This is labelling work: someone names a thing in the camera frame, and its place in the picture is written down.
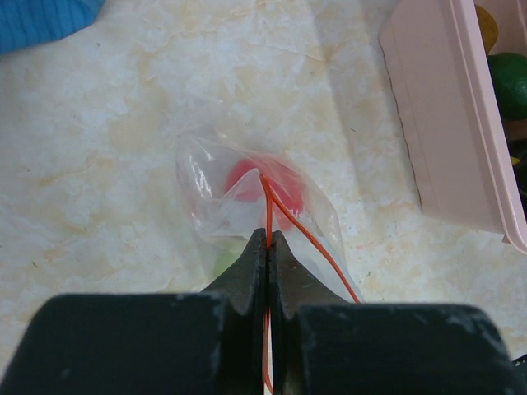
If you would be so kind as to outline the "red apple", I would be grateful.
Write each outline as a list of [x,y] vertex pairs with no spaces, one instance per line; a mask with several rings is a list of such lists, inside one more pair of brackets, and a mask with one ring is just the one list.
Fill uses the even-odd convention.
[[270,187],[287,210],[294,215],[304,211],[304,179],[291,167],[271,156],[253,156],[238,160],[231,168],[224,183],[224,193],[233,192],[236,202],[256,203],[264,197],[260,177],[254,170],[264,174]]

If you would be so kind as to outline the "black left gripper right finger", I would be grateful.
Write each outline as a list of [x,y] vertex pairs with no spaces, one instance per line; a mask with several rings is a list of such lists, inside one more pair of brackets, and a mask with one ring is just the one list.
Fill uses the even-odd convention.
[[268,252],[276,394],[523,394],[501,335],[464,304],[354,304],[292,253]]

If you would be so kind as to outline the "clear zip bag orange zipper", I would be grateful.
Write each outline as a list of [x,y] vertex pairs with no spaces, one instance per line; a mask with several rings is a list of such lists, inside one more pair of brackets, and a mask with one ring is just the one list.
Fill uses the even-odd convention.
[[[256,203],[236,202],[224,193],[226,177],[234,164],[253,156],[271,156],[295,170],[305,181],[304,211],[291,214],[260,177],[264,197]],[[269,304],[268,252],[273,234],[281,232],[296,259],[333,293],[358,304],[361,296],[349,274],[336,212],[309,177],[287,161],[249,150],[215,137],[186,133],[179,137],[175,154],[176,181],[195,234],[209,248],[241,239],[245,246],[258,229],[266,234],[265,310],[263,316],[263,392],[273,391],[273,345]]]

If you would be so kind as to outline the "orange brown fruit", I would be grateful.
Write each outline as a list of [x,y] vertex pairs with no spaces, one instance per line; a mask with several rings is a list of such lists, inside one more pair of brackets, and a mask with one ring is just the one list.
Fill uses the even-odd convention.
[[489,54],[497,42],[499,29],[493,16],[480,5],[475,6],[485,53]]

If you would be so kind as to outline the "green apple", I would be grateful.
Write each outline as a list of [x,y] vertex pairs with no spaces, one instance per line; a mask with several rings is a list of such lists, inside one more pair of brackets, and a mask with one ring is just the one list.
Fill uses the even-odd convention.
[[217,247],[217,256],[213,266],[214,277],[219,277],[242,254],[245,242],[241,239],[225,242]]

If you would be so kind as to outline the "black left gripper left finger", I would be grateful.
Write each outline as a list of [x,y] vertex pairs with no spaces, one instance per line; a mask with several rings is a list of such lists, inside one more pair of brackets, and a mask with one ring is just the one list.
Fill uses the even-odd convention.
[[31,319],[4,394],[260,394],[266,234],[199,293],[70,294]]

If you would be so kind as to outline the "pink plastic bin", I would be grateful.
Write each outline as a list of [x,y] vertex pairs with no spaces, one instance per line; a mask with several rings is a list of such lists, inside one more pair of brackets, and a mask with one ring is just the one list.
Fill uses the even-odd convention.
[[401,1],[380,32],[422,210],[526,249],[475,1]]

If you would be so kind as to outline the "dark green lime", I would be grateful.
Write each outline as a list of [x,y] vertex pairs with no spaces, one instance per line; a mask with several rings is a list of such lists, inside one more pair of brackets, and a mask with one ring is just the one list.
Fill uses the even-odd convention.
[[526,57],[519,53],[490,54],[487,62],[501,117],[508,121],[526,119]]

